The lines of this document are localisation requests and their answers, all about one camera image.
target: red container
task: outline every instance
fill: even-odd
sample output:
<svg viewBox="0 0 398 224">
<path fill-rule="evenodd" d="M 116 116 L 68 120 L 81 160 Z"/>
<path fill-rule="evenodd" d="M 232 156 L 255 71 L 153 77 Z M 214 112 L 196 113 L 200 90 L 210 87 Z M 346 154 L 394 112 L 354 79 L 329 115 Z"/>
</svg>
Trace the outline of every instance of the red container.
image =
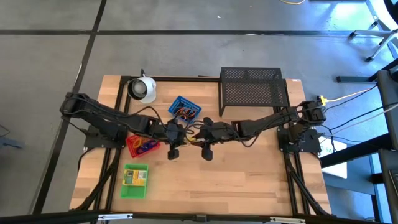
<svg viewBox="0 0 398 224">
<path fill-rule="evenodd" d="M 137 153 L 139 148 L 141 146 L 143 146 L 145 142 L 150 141 L 150 140 L 151 139 L 149 139 L 149 138 L 144 138 L 144 137 L 140 137 L 140 136 L 136 136 L 136 135 L 132 135 L 132 136 L 126 138 L 126 144 L 129 147 L 131 157 L 132 158 L 141 157 L 141 156 L 147 154 L 148 152 L 152 152 L 153 150 L 158 149 L 160 147 L 160 142 L 156 142 L 156 144 L 154 146 L 152 146 L 150 149 L 148 149 L 147 151 L 140 153 L 140 154 Z"/>
</svg>

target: gray floor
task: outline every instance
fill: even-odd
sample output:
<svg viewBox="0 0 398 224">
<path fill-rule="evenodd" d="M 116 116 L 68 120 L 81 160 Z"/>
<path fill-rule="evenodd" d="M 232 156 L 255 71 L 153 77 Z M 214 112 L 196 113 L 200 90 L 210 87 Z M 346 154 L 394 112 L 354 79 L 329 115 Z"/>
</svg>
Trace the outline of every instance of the gray floor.
<svg viewBox="0 0 398 224">
<path fill-rule="evenodd" d="M 98 0 L 1 1 L 0 29 L 91 29 L 99 4 Z M 116 0 L 107 3 L 99 28 L 355 30 L 366 29 L 372 20 L 363 2 L 307 1 L 290 6 L 278 0 Z M 0 150 L 0 216 L 29 211 L 60 122 L 59 106 L 75 81 L 87 40 L 86 36 L 0 36 L 0 124 L 11 130 L 8 137 L 25 144 L 23 149 Z M 217 76 L 220 67 L 280 67 L 284 78 L 302 79 L 307 99 L 335 98 L 370 86 L 337 84 L 334 77 L 372 75 L 392 60 L 383 49 L 375 61 L 364 62 L 379 42 L 364 37 L 348 41 L 345 37 L 99 36 L 81 92 L 96 98 L 103 75 L 137 75 L 141 68 L 148 75 Z M 379 105 L 379 94 L 373 90 L 331 109 L 326 125 L 334 127 Z M 340 136 L 363 141 L 385 132 L 380 116 Z M 68 130 L 45 212 L 68 209 L 83 140 L 78 131 Z M 342 217 L 372 215 L 331 202 L 333 213 Z"/>
</svg>

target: blue plastic bin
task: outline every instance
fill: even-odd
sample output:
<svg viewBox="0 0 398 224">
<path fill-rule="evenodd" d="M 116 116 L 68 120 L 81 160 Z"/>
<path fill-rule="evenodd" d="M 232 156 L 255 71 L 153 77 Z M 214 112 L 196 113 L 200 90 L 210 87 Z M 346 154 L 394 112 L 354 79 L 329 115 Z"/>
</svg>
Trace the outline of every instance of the blue plastic bin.
<svg viewBox="0 0 398 224">
<path fill-rule="evenodd" d="M 188 123 L 188 124 L 192 124 L 193 121 L 198 117 L 200 111 L 201 111 L 201 107 L 192 103 L 191 101 L 185 99 L 182 96 L 178 96 L 177 99 L 175 99 L 175 101 L 173 102 L 173 104 L 170 106 L 169 108 L 169 112 L 175 116 L 176 112 L 180 109 L 180 108 L 190 108 L 193 110 L 196 110 L 196 113 L 193 117 L 191 117 L 188 121 L 186 121 L 185 119 L 182 119 L 180 116 L 178 117 L 180 120 Z"/>
</svg>

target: green container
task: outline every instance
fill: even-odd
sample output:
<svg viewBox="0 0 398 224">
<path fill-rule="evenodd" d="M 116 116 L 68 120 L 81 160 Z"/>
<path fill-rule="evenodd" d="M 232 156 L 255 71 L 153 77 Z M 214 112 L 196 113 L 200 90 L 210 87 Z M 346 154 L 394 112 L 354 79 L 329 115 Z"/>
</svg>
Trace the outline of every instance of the green container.
<svg viewBox="0 0 398 224">
<path fill-rule="evenodd" d="M 126 164 L 124 170 L 144 170 L 147 172 L 145 186 L 126 186 L 122 184 L 120 191 L 121 198 L 145 198 L 148 183 L 148 165 L 146 164 Z"/>
</svg>

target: wooden tabletop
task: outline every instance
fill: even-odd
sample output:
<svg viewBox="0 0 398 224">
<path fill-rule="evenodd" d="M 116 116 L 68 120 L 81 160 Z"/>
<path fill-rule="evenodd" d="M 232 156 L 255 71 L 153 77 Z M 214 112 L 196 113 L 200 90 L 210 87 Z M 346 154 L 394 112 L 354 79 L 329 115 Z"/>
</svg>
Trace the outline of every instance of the wooden tabletop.
<svg viewBox="0 0 398 224">
<path fill-rule="evenodd" d="M 118 94 L 119 75 L 105 75 L 98 101 L 114 107 Z M 286 80 L 291 105 L 305 97 L 300 80 Z M 127 91 L 124 90 L 121 110 Z M 157 98 L 150 105 L 163 122 L 172 118 L 167 111 L 179 95 L 202 107 L 198 119 L 208 116 L 214 121 L 258 119 L 272 114 L 272 108 L 226 108 L 223 118 L 218 116 L 218 85 L 203 82 L 157 82 Z M 142 107 L 131 100 L 129 112 Z M 155 116 L 151 110 L 142 114 Z M 180 157 L 169 161 L 169 146 L 143 157 L 132 159 L 128 148 L 121 153 L 118 176 L 114 189 L 112 211 L 150 213 L 194 213 L 230 215 L 291 215 L 289 191 L 283 155 L 279 151 L 275 128 L 263 131 L 257 142 L 245 148 L 240 142 L 212 146 L 213 160 L 201 158 L 201 149 L 195 146 L 180 148 Z M 319 160 L 312 154 L 300 153 L 305 183 L 314 198 L 330 212 L 326 187 Z M 79 206 L 97 184 L 104 149 L 94 149 L 81 162 L 70 208 Z M 125 164 L 148 164 L 149 174 L 145 199 L 122 199 L 121 183 Z M 302 212 L 299 189 L 295 186 L 298 210 Z M 108 184 L 101 199 L 104 208 Z"/>
</svg>

